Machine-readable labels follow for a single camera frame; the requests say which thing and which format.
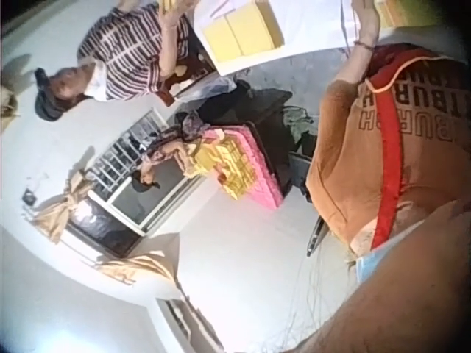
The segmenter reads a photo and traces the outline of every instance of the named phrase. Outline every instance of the blue face mask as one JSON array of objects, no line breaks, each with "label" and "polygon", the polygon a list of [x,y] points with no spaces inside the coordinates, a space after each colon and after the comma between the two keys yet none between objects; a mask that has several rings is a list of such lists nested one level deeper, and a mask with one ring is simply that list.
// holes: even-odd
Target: blue face mask
[{"label": "blue face mask", "polygon": [[423,221],[410,226],[405,231],[389,239],[381,246],[369,254],[362,256],[356,260],[356,279],[358,283],[366,281],[375,272],[378,264],[386,256],[386,254],[394,248],[402,239],[411,234]]}]

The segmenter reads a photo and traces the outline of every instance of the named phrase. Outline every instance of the man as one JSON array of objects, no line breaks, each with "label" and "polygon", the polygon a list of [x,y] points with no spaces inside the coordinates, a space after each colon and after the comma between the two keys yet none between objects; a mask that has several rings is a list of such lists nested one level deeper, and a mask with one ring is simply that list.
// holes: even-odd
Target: man
[{"label": "man", "polygon": [[365,262],[379,258],[292,352],[469,352],[469,341],[451,345],[471,315],[471,200],[456,201],[471,195],[467,67],[416,46],[375,48],[374,0],[353,9],[359,40],[323,98],[307,186],[332,232]]},{"label": "man", "polygon": [[77,67],[49,78],[43,69],[36,71],[36,113],[56,121],[84,99],[127,100],[157,92],[177,60],[188,55],[188,22],[182,16],[197,2],[178,0],[166,12],[157,2],[136,8],[139,0],[121,0],[85,36]]}]

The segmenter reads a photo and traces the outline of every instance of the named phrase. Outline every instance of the man in striped shirt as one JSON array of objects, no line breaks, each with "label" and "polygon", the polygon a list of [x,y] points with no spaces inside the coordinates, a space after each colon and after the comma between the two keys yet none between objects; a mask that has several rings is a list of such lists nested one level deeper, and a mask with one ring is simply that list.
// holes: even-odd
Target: man in striped shirt
[{"label": "man in striped shirt", "polygon": [[77,53],[78,66],[47,77],[39,68],[36,113],[47,121],[84,99],[128,100],[155,93],[188,55],[188,22],[183,14],[198,0],[178,0],[165,12],[157,2],[137,7],[121,0],[88,31]]}]

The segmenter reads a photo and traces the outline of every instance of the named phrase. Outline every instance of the patterned shirt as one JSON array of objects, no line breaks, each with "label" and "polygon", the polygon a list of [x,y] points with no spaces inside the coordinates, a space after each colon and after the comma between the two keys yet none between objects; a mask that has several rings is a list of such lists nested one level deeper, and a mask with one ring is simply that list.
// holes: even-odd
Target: patterned shirt
[{"label": "patterned shirt", "polygon": [[[180,19],[177,31],[180,60],[188,55],[188,22],[184,18]],[[128,13],[114,8],[88,31],[77,59],[105,64],[107,100],[154,93],[159,88],[160,33],[156,3]]]}]

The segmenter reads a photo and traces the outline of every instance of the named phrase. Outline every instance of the brown long-sleeve shirt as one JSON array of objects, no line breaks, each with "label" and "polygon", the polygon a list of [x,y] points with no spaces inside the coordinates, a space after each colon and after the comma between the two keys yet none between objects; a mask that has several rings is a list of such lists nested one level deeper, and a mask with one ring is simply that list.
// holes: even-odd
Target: brown long-sleeve shirt
[{"label": "brown long-sleeve shirt", "polygon": [[[409,65],[392,86],[403,139],[401,202],[426,213],[471,194],[471,90],[452,60]],[[383,156],[375,97],[365,84],[334,82],[321,103],[307,187],[347,244],[378,216]]]}]

